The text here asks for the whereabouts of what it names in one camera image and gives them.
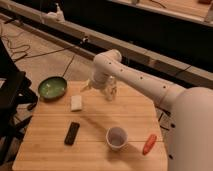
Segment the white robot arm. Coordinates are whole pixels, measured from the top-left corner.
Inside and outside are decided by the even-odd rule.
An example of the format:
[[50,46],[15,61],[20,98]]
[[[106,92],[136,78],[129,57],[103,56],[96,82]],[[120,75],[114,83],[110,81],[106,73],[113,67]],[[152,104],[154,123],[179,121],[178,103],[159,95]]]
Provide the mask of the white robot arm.
[[184,88],[127,67],[121,59],[116,49],[97,54],[88,85],[103,89],[114,76],[171,113],[168,171],[213,171],[213,90]]

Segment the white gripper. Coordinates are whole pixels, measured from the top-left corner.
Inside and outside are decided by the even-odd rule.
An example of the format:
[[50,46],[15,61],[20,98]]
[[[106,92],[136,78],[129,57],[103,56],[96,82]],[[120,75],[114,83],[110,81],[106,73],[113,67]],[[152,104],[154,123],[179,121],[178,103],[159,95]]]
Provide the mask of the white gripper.
[[81,91],[84,92],[92,88],[102,90],[106,87],[108,79],[108,75],[93,74],[91,78],[87,81],[86,85],[81,89]]

